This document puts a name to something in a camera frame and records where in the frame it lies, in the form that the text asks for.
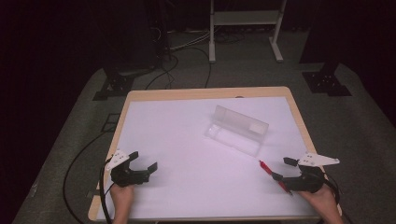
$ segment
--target white mounting plate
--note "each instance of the white mounting plate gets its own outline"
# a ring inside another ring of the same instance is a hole
[[[106,170],[109,171],[114,167],[120,165],[121,163],[127,161],[128,159],[129,159],[129,155],[118,149],[111,158],[111,161],[108,163]]]
[[[299,165],[304,165],[304,166],[333,165],[338,163],[340,163],[338,159],[320,156],[314,153],[306,153],[298,161]]]

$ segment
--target red pen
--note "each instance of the red pen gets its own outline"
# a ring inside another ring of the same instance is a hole
[[[272,175],[272,171],[271,169],[267,166],[267,164],[265,164],[265,162],[260,161],[260,167],[268,174],[268,175]],[[293,195],[285,186],[284,183],[280,182],[280,181],[276,181],[277,184],[283,189],[285,190],[285,192],[287,192],[289,195]]]

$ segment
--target gray carpet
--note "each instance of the gray carpet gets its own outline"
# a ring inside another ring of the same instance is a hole
[[[277,63],[268,43],[268,33],[246,34],[231,45],[216,45],[217,62],[211,65],[208,88],[287,86],[303,116],[319,154],[340,159],[341,164],[326,171],[344,194],[341,205],[355,223],[396,222],[396,131],[361,85],[359,77],[340,65],[336,76],[352,96],[329,97],[311,93],[302,72],[317,71],[321,64],[298,64],[307,33],[281,32],[278,43],[285,61]],[[172,34],[177,46],[196,36]],[[195,46],[207,52],[207,44]],[[171,72],[172,89],[203,88],[209,72],[206,56],[199,50],[174,53],[179,63]],[[164,63],[170,68],[175,61]],[[162,72],[138,77],[133,90],[143,90]],[[125,97],[93,101],[105,81],[104,71],[92,75],[59,134],[40,175],[33,197],[27,197],[14,223],[77,223],[64,205],[64,175],[77,154],[101,133],[107,115],[120,113]],[[168,88],[167,76],[158,78],[150,89]],[[70,170],[66,196],[78,218],[87,218],[99,168],[111,143],[112,133],[94,141]],[[316,223],[315,220],[288,220],[282,223]]]

